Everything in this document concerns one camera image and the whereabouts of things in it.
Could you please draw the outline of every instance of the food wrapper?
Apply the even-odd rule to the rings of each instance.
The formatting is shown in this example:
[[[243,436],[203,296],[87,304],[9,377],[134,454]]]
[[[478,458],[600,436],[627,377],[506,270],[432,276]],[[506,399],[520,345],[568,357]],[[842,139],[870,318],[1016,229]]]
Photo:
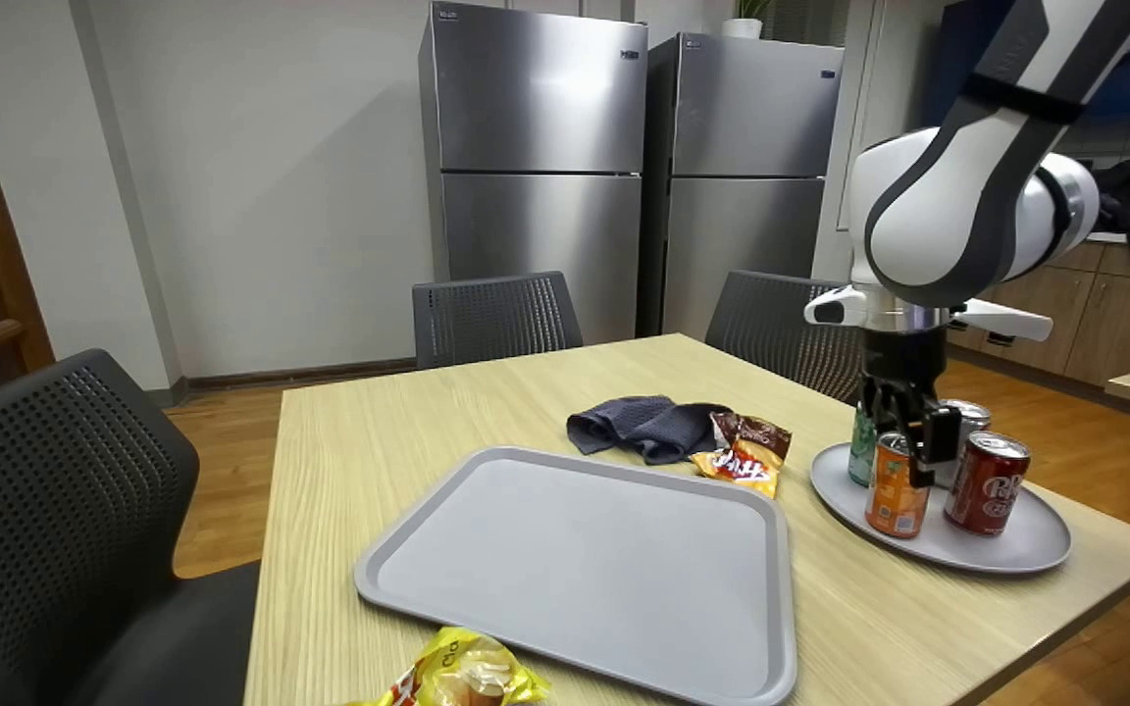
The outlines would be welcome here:
[[[546,689],[503,645],[441,626],[394,685],[355,706],[532,706]]]
[[[737,412],[711,412],[717,453],[689,454],[706,477],[737,481],[759,497],[775,497],[792,430]]]

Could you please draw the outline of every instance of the refrigerator door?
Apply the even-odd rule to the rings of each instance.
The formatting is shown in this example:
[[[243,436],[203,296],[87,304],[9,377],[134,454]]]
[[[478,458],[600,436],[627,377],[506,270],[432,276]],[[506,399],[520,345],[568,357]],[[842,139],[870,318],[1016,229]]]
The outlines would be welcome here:
[[[812,267],[821,181],[676,181],[662,331],[706,338],[728,270]]]
[[[826,171],[840,46],[678,34],[676,171]]]
[[[642,22],[435,9],[440,170],[640,171]]]
[[[584,340],[635,332],[635,175],[441,175],[441,277],[566,270]]]

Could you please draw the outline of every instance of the gray plate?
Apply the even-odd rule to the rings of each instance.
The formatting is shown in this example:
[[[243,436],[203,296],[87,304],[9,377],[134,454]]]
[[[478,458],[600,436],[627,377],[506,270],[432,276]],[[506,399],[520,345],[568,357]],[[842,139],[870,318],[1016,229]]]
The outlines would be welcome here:
[[[1033,489],[1020,489],[1020,497],[1009,510],[999,539],[965,534],[962,527],[945,522],[945,497],[948,489],[928,489],[920,534],[910,543],[873,534],[868,527],[868,485],[851,481],[848,473],[848,442],[826,447],[812,458],[812,489],[814,497],[855,534],[928,561],[928,564],[952,564],[969,572],[1048,572],[1060,570],[1072,553],[1072,530],[1068,522]]]
[[[789,530],[774,502],[665,472],[495,447],[355,564],[368,606],[685,702],[795,685]]]

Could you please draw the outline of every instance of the chair backrest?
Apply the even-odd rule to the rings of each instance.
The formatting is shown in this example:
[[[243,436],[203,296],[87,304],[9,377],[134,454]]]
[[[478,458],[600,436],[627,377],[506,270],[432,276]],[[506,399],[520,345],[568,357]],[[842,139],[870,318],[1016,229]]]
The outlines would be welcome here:
[[[855,399],[868,373],[868,332],[802,321],[802,304],[830,287],[728,270],[706,340],[835,399]]]
[[[104,357],[0,389],[0,702],[63,702],[163,598],[196,453]]]
[[[414,364],[464,364],[581,345],[562,270],[411,287]]]

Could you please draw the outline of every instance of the office chair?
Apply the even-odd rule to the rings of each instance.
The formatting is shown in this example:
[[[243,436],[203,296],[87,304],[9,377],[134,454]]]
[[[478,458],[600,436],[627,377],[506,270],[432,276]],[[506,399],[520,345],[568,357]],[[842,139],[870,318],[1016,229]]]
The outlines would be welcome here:
[[[196,466],[99,348],[0,389],[0,706],[243,702],[258,564],[172,577]]]
[[[562,270],[411,287],[411,321],[421,369],[581,345]]]
[[[706,340],[851,404],[868,373],[868,338],[802,321],[802,304],[823,292],[830,281],[728,270]]]

